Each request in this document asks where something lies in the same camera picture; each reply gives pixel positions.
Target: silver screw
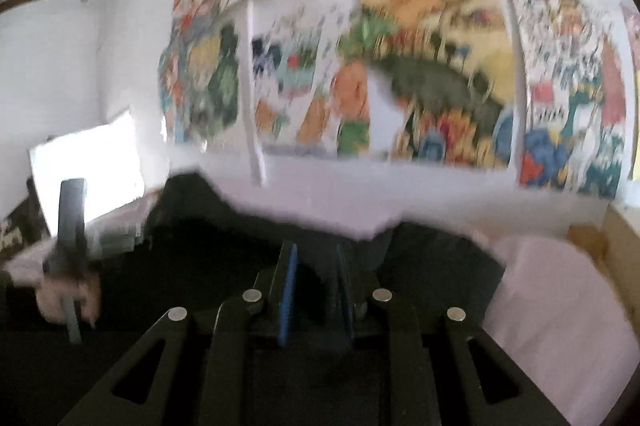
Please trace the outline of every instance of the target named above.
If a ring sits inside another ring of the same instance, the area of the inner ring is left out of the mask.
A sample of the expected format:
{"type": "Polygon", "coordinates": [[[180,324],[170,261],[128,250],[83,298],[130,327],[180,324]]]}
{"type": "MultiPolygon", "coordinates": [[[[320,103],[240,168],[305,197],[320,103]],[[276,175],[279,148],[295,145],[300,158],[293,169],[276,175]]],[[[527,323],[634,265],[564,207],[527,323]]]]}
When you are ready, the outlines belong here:
{"type": "Polygon", "coordinates": [[[460,307],[452,307],[447,310],[447,317],[452,321],[464,321],[466,318],[466,312],[460,307]]]}
{"type": "Polygon", "coordinates": [[[258,289],[247,289],[242,293],[242,299],[247,303],[256,303],[262,299],[262,293],[258,289]]]}
{"type": "Polygon", "coordinates": [[[375,301],[389,301],[392,298],[391,291],[389,289],[376,289],[373,291],[373,299],[375,301]]]}
{"type": "Polygon", "coordinates": [[[187,317],[187,309],[184,307],[174,307],[169,311],[168,316],[171,321],[182,321],[187,317]]]}

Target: human hand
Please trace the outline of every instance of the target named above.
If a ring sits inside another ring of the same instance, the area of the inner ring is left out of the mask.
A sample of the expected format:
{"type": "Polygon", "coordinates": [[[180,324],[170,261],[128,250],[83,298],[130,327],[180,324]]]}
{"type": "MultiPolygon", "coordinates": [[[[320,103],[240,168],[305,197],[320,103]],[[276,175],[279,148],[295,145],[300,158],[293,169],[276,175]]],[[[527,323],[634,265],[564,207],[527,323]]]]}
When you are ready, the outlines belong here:
{"type": "Polygon", "coordinates": [[[49,323],[66,324],[62,298],[71,296],[80,302],[82,319],[93,324],[100,316],[100,278],[90,274],[83,280],[44,276],[36,288],[38,310],[49,323]]]}

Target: bright white screen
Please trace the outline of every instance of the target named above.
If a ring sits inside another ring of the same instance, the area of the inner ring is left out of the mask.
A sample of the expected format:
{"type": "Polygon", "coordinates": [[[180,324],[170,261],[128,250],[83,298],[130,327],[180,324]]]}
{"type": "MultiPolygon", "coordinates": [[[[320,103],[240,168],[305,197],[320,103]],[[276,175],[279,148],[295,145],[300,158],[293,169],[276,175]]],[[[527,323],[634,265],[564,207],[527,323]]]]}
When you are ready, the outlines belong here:
{"type": "Polygon", "coordinates": [[[51,236],[58,234],[60,183],[86,179],[84,221],[109,213],[144,194],[133,118],[72,133],[30,151],[33,181],[51,236]]]}

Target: white wall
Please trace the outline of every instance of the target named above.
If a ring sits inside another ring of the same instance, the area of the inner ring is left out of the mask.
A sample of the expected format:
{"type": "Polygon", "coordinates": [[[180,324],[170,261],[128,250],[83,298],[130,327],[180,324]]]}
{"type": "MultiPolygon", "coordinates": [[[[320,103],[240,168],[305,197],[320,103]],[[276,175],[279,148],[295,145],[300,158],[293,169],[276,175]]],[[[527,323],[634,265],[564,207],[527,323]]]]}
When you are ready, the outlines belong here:
{"type": "MultiPolygon", "coordinates": [[[[364,235],[400,215],[459,228],[489,224],[518,231],[565,232],[571,223],[599,224],[607,202],[517,187],[523,128],[517,125],[505,171],[366,161],[266,157],[267,183],[251,184],[248,166],[229,154],[165,146],[159,134],[157,67],[168,43],[173,0],[110,0],[98,52],[106,117],[130,106],[138,126],[142,173],[160,185],[169,170],[200,166],[231,201],[304,222],[364,235]]],[[[524,110],[522,70],[516,109],[524,110]]]]}
{"type": "Polygon", "coordinates": [[[100,123],[97,18],[75,0],[0,14],[0,218],[27,195],[29,148],[100,123]]]}

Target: gray handheld object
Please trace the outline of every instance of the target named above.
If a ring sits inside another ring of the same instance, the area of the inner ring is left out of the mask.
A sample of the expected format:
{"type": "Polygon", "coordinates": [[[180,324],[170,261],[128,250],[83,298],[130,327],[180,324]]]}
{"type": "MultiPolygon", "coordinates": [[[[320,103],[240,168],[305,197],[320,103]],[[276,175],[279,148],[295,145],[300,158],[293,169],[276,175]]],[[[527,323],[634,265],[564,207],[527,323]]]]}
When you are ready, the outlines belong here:
{"type": "MultiPolygon", "coordinates": [[[[84,196],[86,181],[68,179],[60,184],[58,238],[53,252],[47,256],[43,271],[50,276],[84,279],[88,269],[88,248],[84,234],[84,196]]],[[[62,298],[66,328],[71,343],[81,343],[76,304],[73,297],[62,298]]]]}

